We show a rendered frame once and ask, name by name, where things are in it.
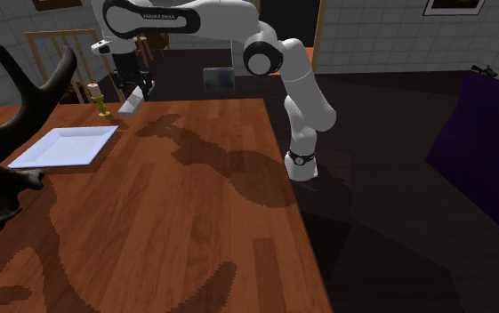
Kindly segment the wooden table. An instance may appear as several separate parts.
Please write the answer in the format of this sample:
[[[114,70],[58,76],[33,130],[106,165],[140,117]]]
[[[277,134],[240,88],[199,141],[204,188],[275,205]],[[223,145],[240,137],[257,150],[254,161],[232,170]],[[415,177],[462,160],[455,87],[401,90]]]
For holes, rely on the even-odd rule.
[[[0,313],[333,313],[260,99],[57,107],[112,126],[0,232]]]

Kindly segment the wooden slatted chair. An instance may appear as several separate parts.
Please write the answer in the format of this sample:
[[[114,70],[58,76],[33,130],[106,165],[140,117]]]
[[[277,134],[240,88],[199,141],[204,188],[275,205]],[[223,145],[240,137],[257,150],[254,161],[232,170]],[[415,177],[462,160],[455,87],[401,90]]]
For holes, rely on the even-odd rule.
[[[72,48],[76,54],[77,65],[69,85],[82,104],[93,102],[87,99],[87,85],[98,83],[114,69],[114,64],[108,56],[99,56],[99,60],[95,60],[91,45],[99,42],[100,38],[92,28],[30,31],[25,32],[24,36],[43,82],[49,78],[48,68],[55,69],[62,58],[63,48]]]

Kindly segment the candle on yellow candlestick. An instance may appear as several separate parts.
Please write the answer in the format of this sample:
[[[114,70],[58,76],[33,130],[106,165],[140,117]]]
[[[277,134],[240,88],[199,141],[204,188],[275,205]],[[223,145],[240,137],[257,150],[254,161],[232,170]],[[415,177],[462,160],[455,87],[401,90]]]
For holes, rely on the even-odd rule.
[[[91,95],[91,99],[97,104],[99,116],[108,116],[110,112],[104,104],[104,96],[101,93],[100,87],[96,83],[91,83],[87,85],[87,89]]]

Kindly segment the dark robot stand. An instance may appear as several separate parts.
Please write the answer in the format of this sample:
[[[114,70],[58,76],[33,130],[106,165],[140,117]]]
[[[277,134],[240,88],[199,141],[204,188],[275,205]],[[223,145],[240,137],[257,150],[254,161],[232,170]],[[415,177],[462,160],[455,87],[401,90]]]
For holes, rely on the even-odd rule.
[[[332,149],[317,148],[318,176],[292,181],[302,213],[350,223],[352,217],[351,156]]]

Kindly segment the grey rectangular block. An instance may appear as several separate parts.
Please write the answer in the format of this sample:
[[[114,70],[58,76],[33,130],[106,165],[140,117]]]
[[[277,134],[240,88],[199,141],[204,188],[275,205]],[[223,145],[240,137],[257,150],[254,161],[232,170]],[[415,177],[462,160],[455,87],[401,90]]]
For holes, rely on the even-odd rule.
[[[118,110],[120,116],[133,116],[145,102],[142,89],[137,86]]]

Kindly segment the white framed wall picture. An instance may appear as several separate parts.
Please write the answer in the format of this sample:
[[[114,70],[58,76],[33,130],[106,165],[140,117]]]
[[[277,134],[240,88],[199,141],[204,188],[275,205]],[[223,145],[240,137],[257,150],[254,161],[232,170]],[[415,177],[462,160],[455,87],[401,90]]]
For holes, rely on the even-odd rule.
[[[429,0],[424,16],[478,15],[486,0]]]

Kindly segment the grey box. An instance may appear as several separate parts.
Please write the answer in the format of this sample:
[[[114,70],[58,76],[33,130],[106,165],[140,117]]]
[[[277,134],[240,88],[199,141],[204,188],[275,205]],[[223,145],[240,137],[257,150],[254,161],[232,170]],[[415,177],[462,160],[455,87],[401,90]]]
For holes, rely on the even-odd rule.
[[[204,88],[207,92],[234,91],[234,68],[204,68],[203,81]]]

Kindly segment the wooden stool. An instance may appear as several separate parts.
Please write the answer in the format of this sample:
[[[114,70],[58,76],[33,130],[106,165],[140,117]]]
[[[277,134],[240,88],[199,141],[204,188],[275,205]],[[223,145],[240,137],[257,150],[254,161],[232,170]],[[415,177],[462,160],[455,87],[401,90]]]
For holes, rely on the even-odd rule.
[[[146,66],[148,66],[148,60],[153,60],[152,52],[154,50],[158,50],[161,55],[164,55],[164,49],[169,46],[169,36],[158,32],[141,34],[133,40],[136,48],[135,53],[141,57]]]

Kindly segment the black antler sculpture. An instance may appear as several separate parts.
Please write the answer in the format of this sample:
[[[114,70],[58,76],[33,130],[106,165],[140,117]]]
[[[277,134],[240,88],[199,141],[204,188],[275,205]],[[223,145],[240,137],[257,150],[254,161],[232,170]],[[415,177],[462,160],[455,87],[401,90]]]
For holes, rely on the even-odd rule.
[[[2,166],[1,162],[43,127],[67,90],[76,70],[77,61],[74,51],[65,46],[57,68],[41,87],[36,87],[29,80],[16,60],[2,45],[0,45],[0,63],[21,96],[18,113],[0,126],[1,231],[4,224],[21,211],[18,194],[25,189],[42,189],[44,177],[42,170],[16,172],[7,166]]]

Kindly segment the brown framed wall picture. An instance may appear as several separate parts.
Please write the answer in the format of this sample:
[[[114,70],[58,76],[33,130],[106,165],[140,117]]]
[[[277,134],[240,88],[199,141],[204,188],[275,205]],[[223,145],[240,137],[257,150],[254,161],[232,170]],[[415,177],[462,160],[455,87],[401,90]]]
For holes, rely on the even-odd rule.
[[[38,12],[82,6],[82,0],[32,0]]]

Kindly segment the white square plate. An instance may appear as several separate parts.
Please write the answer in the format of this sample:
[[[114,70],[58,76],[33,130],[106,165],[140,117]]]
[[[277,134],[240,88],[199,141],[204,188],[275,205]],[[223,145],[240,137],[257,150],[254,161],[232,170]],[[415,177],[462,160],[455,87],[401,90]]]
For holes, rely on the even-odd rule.
[[[117,126],[53,128],[13,160],[12,169],[89,165]]]

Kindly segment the purple sofa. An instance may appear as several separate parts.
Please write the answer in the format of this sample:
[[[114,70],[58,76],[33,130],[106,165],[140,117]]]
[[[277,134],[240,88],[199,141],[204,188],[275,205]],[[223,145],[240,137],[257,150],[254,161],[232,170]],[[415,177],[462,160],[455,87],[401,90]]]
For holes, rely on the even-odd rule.
[[[499,225],[499,80],[463,77],[425,161]]]

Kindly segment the small black object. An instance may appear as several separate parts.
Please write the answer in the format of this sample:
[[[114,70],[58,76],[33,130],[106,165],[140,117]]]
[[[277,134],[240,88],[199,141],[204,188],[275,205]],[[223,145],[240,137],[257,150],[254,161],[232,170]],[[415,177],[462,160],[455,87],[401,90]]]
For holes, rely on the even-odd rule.
[[[477,65],[472,65],[471,70],[477,72],[478,74],[488,76],[491,78],[496,78],[498,76],[498,74],[490,66],[486,66],[485,68],[481,68]]]

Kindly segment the dark doorway with wooden frame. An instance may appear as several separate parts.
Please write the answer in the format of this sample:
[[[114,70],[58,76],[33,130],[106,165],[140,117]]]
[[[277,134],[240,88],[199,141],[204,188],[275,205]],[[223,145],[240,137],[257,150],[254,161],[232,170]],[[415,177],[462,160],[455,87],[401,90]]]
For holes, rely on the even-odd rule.
[[[318,54],[318,32],[325,0],[254,0],[259,20],[276,32],[283,52],[294,46],[297,39],[304,47],[310,65],[315,68]]]

